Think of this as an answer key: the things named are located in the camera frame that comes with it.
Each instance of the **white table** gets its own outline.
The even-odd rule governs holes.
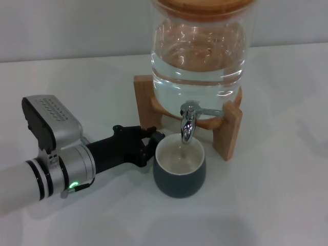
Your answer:
[[[148,55],[0,64],[1,169],[37,154],[23,96],[55,94],[99,140],[116,124],[139,124],[133,76],[150,73]],[[211,148],[210,131],[196,134],[208,160],[197,194],[167,197],[151,168],[127,163],[67,199],[0,218],[0,245],[327,245],[327,82],[328,44],[252,48],[233,159]],[[165,133],[179,132],[178,121],[163,121]]]

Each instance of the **chrome faucet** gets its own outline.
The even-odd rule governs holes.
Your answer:
[[[223,117],[221,110],[203,109],[196,101],[187,101],[181,105],[181,139],[184,144],[189,144],[194,135],[196,122],[201,115]]]

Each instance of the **wooden dispenser stand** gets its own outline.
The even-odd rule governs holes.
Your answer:
[[[157,101],[152,75],[135,76],[134,91],[142,128],[156,126],[158,129],[162,129],[163,115],[181,120],[181,117],[170,114]],[[242,118],[242,111],[239,109],[241,98],[242,90],[239,88],[235,101],[227,101],[223,105],[223,118],[199,119],[196,123],[198,127],[213,130],[213,148],[224,160],[231,159],[234,153]]]

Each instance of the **bamboo lid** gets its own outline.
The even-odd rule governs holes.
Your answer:
[[[192,22],[216,22],[239,15],[256,0],[153,0],[168,15]]]

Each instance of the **mug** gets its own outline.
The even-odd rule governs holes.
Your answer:
[[[205,176],[205,151],[196,138],[183,144],[181,134],[173,134],[158,144],[154,179],[163,193],[176,198],[191,196],[203,185]]]

